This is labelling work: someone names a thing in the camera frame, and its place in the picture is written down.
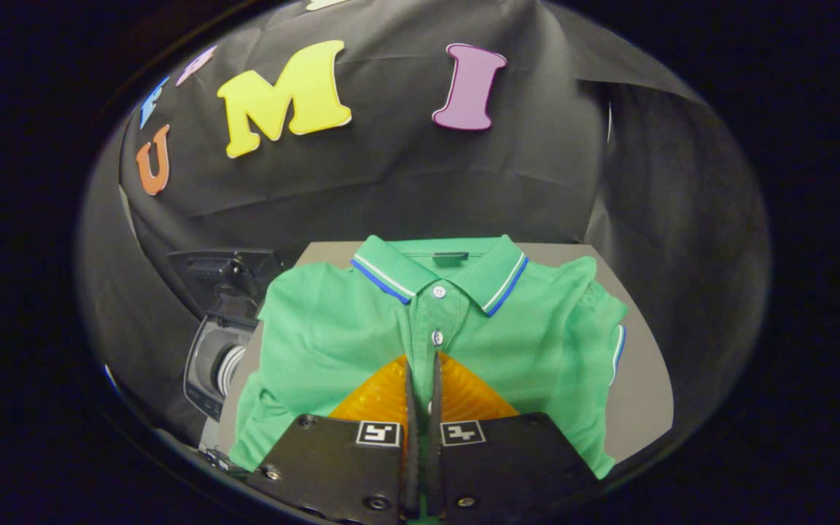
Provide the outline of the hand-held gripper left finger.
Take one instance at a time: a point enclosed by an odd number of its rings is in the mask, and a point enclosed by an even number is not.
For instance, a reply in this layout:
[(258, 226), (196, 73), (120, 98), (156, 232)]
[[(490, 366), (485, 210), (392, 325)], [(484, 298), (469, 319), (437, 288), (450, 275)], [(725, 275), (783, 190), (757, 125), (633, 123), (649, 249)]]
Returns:
[(397, 357), (329, 416), (301, 414), (244, 479), (314, 523), (403, 524), (419, 513), (411, 369)]

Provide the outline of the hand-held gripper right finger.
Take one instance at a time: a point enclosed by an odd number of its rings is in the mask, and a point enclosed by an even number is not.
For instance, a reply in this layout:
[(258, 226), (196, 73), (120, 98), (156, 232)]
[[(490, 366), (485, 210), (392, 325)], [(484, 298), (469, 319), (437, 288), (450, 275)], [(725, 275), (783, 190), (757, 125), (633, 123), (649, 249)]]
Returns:
[(550, 521), (599, 484), (556, 423), (522, 413), (443, 353), (430, 406), (427, 504), (443, 522)]

